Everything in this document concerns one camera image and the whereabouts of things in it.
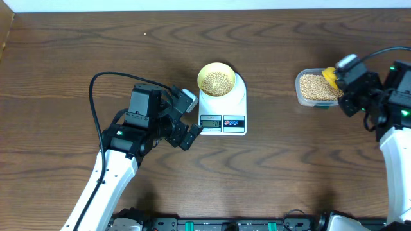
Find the yellow measuring scoop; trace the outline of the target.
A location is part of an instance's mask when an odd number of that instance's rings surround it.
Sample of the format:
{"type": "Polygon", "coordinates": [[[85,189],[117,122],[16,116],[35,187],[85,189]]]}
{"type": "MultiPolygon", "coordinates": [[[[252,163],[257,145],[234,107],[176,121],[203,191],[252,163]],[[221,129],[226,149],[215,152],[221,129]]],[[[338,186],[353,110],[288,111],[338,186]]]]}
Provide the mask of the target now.
{"type": "Polygon", "coordinates": [[[322,75],[325,80],[334,88],[338,89],[338,85],[336,84],[337,76],[335,74],[336,69],[334,67],[327,67],[322,71],[322,75]]]}

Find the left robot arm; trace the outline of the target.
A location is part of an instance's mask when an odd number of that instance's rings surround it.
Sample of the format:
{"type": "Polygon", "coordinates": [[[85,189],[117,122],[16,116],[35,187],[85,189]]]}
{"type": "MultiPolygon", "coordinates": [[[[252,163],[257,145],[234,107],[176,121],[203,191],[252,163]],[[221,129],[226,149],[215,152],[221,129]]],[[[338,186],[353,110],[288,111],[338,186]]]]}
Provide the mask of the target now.
{"type": "Polygon", "coordinates": [[[202,127],[180,118],[197,103],[187,89],[134,85],[128,108],[102,132],[92,174],[63,230],[105,230],[126,186],[159,141],[184,151],[191,147],[202,127]]]}

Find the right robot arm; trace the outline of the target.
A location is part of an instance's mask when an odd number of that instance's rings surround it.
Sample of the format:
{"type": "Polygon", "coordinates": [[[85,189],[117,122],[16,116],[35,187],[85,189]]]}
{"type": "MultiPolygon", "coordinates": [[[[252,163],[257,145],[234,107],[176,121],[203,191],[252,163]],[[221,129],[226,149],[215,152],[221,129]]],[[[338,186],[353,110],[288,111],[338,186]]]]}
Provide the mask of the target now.
{"type": "Polygon", "coordinates": [[[351,117],[365,112],[383,153],[389,196],[385,230],[410,230],[410,64],[395,61],[385,81],[354,58],[336,64],[338,104],[351,117]]]}

